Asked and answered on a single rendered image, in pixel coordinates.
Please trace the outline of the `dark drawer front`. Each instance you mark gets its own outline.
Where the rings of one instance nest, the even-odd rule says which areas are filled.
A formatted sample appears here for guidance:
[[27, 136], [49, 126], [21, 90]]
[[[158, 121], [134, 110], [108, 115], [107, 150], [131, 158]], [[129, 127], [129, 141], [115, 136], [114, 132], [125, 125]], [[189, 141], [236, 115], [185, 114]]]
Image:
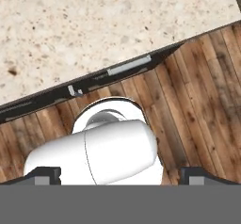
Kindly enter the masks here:
[[111, 85], [113, 83], [119, 82], [121, 80], [124, 80], [126, 78], [133, 77], [135, 75], [141, 74], [143, 72], [147, 72], [149, 70], [154, 69], [158, 64], [162, 63], [168, 56], [173, 54], [178, 48], [180, 48], [184, 44], [183, 41], [174, 43], [170, 46], [164, 47], [162, 49], [153, 51], [151, 53], [148, 53], [144, 56], [151, 56], [152, 60], [146, 64], [143, 64], [139, 67], [135, 67], [132, 70], [121, 72], [116, 75], [109, 76], [107, 73], [107, 70], [110, 68], [115, 68], [118, 66], [121, 66], [123, 64], [126, 64], [128, 62], [132, 62], [136, 59], [142, 58], [144, 56], [135, 57], [129, 61], [122, 62], [117, 65], [113, 65], [110, 67], [107, 67], [103, 72], [95, 74], [93, 77], [90, 78], [91, 86], [88, 88], [89, 91], [93, 91], [98, 88], [103, 88], [105, 86]]

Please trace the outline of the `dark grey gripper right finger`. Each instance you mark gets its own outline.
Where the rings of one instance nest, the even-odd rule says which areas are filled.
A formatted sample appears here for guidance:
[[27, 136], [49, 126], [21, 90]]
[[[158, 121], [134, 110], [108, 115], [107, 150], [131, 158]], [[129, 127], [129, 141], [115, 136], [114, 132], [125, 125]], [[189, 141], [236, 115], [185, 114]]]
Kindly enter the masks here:
[[182, 184], [182, 185], [211, 185], [211, 184], [238, 185], [238, 183], [236, 182], [219, 178], [201, 167], [182, 167], [180, 169], [179, 184]]

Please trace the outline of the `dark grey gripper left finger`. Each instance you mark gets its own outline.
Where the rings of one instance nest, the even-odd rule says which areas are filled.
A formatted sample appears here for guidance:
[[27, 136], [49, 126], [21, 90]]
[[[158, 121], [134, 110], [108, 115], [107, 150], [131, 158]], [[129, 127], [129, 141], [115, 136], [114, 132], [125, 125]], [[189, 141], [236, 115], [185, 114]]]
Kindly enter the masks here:
[[60, 175], [60, 167], [37, 167], [23, 177], [0, 183], [0, 185], [61, 185]]

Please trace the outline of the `white round object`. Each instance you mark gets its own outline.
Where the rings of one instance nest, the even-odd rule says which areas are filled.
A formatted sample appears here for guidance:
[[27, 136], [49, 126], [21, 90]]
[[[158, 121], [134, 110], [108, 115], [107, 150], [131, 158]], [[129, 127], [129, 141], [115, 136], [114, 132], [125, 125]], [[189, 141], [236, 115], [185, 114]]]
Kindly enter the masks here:
[[64, 185], [160, 185], [163, 177], [156, 136], [140, 105], [125, 97], [84, 108], [68, 135], [26, 157], [24, 174], [37, 167], [60, 168]]

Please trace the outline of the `dark cupboard door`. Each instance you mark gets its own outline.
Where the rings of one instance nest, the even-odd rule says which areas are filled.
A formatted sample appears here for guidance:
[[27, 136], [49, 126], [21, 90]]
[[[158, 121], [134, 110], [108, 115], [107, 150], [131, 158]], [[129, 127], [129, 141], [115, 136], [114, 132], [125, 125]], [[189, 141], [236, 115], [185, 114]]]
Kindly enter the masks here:
[[0, 124], [55, 104], [57, 101], [63, 102], [73, 98], [68, 91], [68, 85], [73, 85], [75, 90], [82, 89], [83, 94], [85, 94], [88, 93], [91, 83], [90, 78], [77, 78], [73, 81], [30, 94], [16, 101], [2, 104], [0, 105]]

